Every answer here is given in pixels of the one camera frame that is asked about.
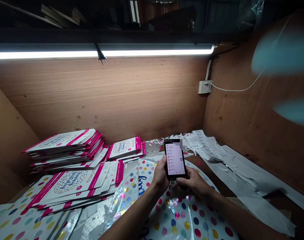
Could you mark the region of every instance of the wooden surface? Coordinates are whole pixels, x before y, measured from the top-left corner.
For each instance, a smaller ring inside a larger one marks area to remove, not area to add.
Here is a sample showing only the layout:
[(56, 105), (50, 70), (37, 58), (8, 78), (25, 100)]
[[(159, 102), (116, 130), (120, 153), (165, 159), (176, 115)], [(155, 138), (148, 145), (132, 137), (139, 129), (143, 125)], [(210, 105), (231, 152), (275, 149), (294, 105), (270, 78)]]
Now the wooden surface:
[[(250, 86), (257, 78), (251, 72), (251, 61), (259, 38), (259, 34), (253, 36), (215, 59), (213, 84), (233, 90)], [(304, 194), (304, 127), (273, 110), (276, 103), (302, 95), (304, 76), (261, 77), (244, 92), (212, 88), (203, 130)]]
[(0, 62), (0, 88), (37, 136), (96, 128), (107, 143), (203, 126), (205, 57)]
[(0, 90), (0, 204), (7, 203), (30, 179), (30, 162), (20, 152), (38, 137)]

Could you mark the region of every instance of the stack of cards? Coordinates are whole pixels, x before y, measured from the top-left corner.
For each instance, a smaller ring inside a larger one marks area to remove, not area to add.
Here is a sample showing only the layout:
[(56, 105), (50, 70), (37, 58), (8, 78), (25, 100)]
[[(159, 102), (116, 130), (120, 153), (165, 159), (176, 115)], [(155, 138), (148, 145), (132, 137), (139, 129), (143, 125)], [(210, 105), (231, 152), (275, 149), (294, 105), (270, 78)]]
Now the stack of cards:
[(146, 154), (145, 142), (140, 137), (113, 143), (108, 150), (106, 160), (122, 160), (123, 163), (142, 158)]
[(73, 169), (94, 169), (109, 147), (104, 144), (102, 134), (95, 129), (57, 134), (26, 149), (34, 161), (33, 173)]
[(93, 204), (115, 193), (123, 179), (122, 161), (102, 162), (92, 170), (55, 174), (27, 205), (47, 216), (63, 210)]

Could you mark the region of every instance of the person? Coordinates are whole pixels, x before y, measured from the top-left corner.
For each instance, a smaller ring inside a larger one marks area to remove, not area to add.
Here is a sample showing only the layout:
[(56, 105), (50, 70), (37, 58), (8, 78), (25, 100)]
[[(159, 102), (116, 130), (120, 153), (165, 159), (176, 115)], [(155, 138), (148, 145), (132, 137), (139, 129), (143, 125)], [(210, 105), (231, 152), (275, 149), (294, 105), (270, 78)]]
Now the person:
[[(169, 186), (164, 166), (166, 156), (157, 163), (151, 185), (138, 200), (100, 237), (100, 240), (139, 239), (141, 229), (150, 212)], [(190, 167), (189, 179), (177, 178), (176, 184), (189, 187), (200, 199), (214, 206), (238, 234), (247, 239), (287, 239), (212, 189)]]

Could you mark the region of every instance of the forearm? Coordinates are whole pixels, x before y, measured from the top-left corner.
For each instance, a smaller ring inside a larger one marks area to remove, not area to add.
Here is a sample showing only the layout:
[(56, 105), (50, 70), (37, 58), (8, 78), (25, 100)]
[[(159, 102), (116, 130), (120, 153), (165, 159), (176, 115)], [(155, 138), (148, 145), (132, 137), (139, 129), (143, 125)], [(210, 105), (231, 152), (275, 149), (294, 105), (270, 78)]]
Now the forearm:
[(157, 188), (151, 185), (100, 240), (139, 239), (141, 229), (158, 199)]
[(265, 225), (218, 192), (213, 191), (204, 198), (244, 239), (286, 239), (283, 234)]

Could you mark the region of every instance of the phone screen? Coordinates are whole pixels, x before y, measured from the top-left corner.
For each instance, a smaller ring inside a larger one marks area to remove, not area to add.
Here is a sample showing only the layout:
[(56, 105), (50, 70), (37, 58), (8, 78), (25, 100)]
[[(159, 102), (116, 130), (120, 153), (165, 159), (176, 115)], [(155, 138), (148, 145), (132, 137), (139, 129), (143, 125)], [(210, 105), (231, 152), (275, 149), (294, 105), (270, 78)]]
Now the phone screen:
[(179, 142), (167, 143), (165, 146), (168, 175), (185, 174), (184, 158), (182, 156), (182, 150), (179, 147)]

